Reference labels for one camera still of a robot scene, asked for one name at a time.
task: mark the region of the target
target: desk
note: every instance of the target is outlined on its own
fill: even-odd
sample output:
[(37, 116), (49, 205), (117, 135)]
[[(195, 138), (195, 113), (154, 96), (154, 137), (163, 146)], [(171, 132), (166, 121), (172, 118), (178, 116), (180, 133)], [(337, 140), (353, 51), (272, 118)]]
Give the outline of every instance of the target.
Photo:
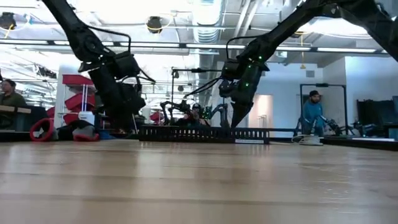
[(14, 118), (14, 123), (12, 124), (11, 128), (14, 131), (26, 131), (24, 124), (26, 121), (26, 117), (32, 112), (32, 110), (28, 108), (15, 108), (13, 106), (0, 105), (0, 113), (13, 114), (15, 111), (16, 116)]

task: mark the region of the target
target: ceiling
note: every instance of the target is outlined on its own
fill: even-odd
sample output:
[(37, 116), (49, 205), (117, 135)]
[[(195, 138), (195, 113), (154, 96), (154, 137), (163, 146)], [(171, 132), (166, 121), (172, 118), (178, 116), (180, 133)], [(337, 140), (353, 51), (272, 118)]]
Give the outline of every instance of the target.
[[(133, 42), (167, 42), (187, 44), (221, 44), (220, 49), (180, 49), (135, 47), (139, 65), (159, 84), (144, 87), (147, 102), (157, 105), (169, 98), (171, 92), (171, 71), (175, 68), (215, 68), (217, 61), (225, 58), (222, 44), (230, 38), (241, 35), (259, 35), (270, 31), (286, 18), (299, 0), (146, 0), (140, 1), (94, 1), (68, 0), (77, 16), (85, 23), (104, 29), (129, 34)], [(384, 7), (397, 12), (398, 3), (385, 0)], [(13, 12), (17, 27), (14, 30), (0, 29), (0, 68), (3, 77), (18, 80), (18, 89), (23, 91), (31, 104), (49, 107), (55, 101), (56, 80), (38, 74), (39, 67), (55, 73), (62, 63), (75, 60), (67, 42), (49, 45), (48, 40), (67, 40), (64, 31), (56, 22), (44, 3), (36, 0), (2, 0), (0, 12)], [(152, 34), (146, 22), (150, 16), (162, 18), (162, 32)], [(304, 32), (299, 38), (288, 38), (282, 45), (289, 47), (339, 47), (380, 49), (367, 33), (342, 20), (315, 18), (300, 28)], [(103, 42), (125, 42), (126, 38), (113, 34), (95, 32)], [(4, 44), (19, 40), (19, 44)], [(46, 40), (32, 45), (21, 40)], [(236, 41), (244, 45), (247, 39)], [(126, 47), (113, 47), (119, 52)], [(297, 51), (278, 52), (271, 62), (285, 65), (290, 63), (317, 63), (325, 66), (331, 58), (341, 54), (310, 53)], [(182, 72), (176, 84), (184, 91), (192, 91), (215, 73), (194, 74)], [(175, 95), (181, 98), (183, 93)]]

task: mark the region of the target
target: air duct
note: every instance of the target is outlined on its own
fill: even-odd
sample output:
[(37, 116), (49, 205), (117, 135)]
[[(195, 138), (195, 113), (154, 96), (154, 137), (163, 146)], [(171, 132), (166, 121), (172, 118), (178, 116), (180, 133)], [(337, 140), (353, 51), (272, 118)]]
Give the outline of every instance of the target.
[[(199, 44), (214, 44), (220, 38), (220, 30), (211, 28), (220, 26), (223, 18), (224, 0), (195, 0), (195, 9), (193, 11), (193, 25), (208, 26), (193, 30), (193, 38)], [(214, 55), (199, 55), (200, 68), (213, 68)], [(202, 86), (209, 80), (216, 77), (216, 73), (199, 73), (198, 85)], [(199, 103), (206, 105), (210, 96), (207, 91), (199, 95)]]

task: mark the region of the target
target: man in blue shirt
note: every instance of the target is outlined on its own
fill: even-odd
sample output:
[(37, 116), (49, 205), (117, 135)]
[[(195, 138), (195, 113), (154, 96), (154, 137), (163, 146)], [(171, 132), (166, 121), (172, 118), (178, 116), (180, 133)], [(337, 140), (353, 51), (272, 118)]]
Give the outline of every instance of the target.
[(320, 95), (316, 90), (310, 92), (310, 98), (304, 103), (302, 116), (303, 134), (311, 134), (315, 122), (314, 134), (323, 137), (323, 130), (326, 128), (326, 124), (320, 117), (323, 116), (323, 110), (320, 103)]

